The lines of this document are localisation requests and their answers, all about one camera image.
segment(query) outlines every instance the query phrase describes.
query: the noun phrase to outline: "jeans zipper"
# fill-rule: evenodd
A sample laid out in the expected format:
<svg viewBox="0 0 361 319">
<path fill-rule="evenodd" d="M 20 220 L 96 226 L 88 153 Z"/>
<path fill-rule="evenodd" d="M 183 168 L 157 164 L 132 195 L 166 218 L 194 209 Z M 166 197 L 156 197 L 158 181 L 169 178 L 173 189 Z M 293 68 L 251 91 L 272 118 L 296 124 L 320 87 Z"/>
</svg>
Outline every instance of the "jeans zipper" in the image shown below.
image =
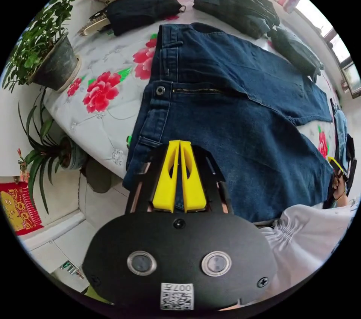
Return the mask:
<svg viewBox="0 0 361 319">
<path fill-rule="evenodd" d="M 224 92 L 218 89 L 173 89 L 173 93 L 183 93 L 183 94 L 193 94 L 193 93 L 214 93 L 214 94 L 223 94 Z"/>
</svg>

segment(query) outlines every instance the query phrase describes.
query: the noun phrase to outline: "qr code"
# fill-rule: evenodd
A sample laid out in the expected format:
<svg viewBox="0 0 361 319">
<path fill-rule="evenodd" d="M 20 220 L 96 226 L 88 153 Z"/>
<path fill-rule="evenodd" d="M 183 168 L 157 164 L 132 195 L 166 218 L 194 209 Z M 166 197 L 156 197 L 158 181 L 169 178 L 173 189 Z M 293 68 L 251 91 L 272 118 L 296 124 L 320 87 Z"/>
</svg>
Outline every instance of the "qr code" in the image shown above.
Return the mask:
<svg viewBox="0 0 361 319">
<path fill-rule="evenodd" d="M 161 309 L 164 310 L 193 310 L 193 284 L 162 283 Z"/>
</svg>

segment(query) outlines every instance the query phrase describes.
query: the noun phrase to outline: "white shirt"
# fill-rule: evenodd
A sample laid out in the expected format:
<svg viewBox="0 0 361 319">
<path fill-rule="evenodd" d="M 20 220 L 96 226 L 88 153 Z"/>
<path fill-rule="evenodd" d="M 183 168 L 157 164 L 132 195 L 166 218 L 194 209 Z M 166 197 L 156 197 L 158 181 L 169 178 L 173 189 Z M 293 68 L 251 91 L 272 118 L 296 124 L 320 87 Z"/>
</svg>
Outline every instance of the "white shirt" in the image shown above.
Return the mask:
<svg viewBox="0 0 361 319">
<path fill-rule="evenodd" d="M 298 284 L 324 264 L 344 237 L 359 199 L 344 207 L 325 210 L 294 205 L 272 227 L 260 229 L 277 264 L 276 276 L 261 300 Z"/>
</svg>

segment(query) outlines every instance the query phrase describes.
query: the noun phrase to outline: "red poster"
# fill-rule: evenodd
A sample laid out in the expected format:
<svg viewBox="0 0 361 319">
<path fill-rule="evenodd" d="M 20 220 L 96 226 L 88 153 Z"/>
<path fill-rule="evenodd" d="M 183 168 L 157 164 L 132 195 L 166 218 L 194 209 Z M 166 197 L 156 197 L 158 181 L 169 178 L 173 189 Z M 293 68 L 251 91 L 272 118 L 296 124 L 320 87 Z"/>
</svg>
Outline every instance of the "red poster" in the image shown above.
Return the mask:
<svg viewBox="0 0 361 319">
<path fill-rule="evenodd" d="M 0 200 L 16 235 L 24 235 L 42 228 L 36 208 L 30 202 L 27 183 L 0 184 Z"/>
</svg>

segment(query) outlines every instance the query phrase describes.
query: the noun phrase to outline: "window frame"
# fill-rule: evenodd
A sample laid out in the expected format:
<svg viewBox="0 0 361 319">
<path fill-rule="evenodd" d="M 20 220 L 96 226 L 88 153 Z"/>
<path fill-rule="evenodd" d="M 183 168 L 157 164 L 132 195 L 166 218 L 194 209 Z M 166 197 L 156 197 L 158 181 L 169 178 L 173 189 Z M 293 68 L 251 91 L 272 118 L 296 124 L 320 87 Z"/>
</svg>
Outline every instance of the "window frame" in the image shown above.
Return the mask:
<svg viewBox="0 0 361 319">
<path fill-rule="evenodd" d="M 343 79 L 347 82 L 347 86 L 348 86 L 348 89 L 351 93 L 351 96 L 352 98 L 357 98 L 357 97 L 360 97 L 361 96 L 361 89 L 358 89 L 357 91 L 352 91 L 351 90 L 351 87 L 349 85 L 349 82 L 348 82 L 348 79 L 347 79 L 347 76 L 344 72 L 344 69 L 346 69 L 347 67 L 351 66 L 354 62 L 351 58 L 351 56 L 349 56 L 347 59 L 345 59 L 344 61 L 340 62 L 338 57 L 336 56 L 335 52 L 332 50 L 332 48 L 329 46 L 330 43 L 331 43 L 331 40 L 334 39 L 338 33 L 337 31 L 332 27 L 332 29 L 323 37 L 321 32 L 316 28 L 316 26 L 301 12 L 299 11 L 297 8 L 294 9 L 294 12 L 296 14 L 298 14 L 302 19 L 304 19 L 308 25 L 319 35 L 319 37 L 324 41 L 324 43 L 326 44 L 329 52 L 332 54 L 333 58 L 335 59 L 335 61 L 337 62 L 339 68 L 340 68 L 340 71 L 341 71 L 341 74 L 343 76 Z"/>
</svg>

